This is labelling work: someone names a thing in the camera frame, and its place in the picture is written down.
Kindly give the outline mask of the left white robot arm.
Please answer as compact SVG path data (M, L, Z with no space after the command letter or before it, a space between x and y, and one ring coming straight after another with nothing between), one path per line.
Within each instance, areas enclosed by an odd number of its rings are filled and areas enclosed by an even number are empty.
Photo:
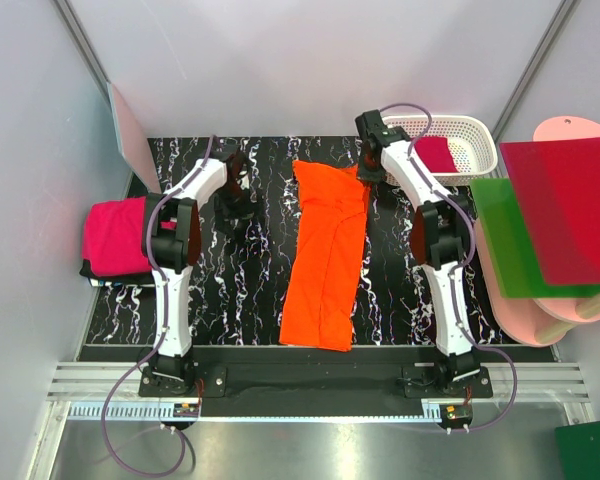
M201 391L189 332L189 282L202 250L200 209L212 201L217 228L229 236L256 210L249 162L239 146L209 151L164 194L146 197L142 253L156 294L154 346L140 362L140 394L185 396Z

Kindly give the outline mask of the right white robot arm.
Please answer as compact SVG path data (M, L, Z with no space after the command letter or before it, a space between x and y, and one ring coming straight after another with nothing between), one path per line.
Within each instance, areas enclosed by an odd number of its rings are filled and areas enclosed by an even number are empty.
M464 267L475 253L475 238L464 200L453 196L416 151L427 129L411 137L389 126L379 110L355 119L362 149L357 178L378 183L392 176L406 194L414 218L410 250L429 284L441 357L425 382L446 396L456 396L480 373L464 297Z

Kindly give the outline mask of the orange t shirt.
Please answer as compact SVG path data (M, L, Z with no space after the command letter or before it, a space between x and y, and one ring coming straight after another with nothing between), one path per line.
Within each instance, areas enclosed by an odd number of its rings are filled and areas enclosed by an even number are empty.
M355 167L297 160L293 173L301 216L280 342L348 352L370 187L358 180Z

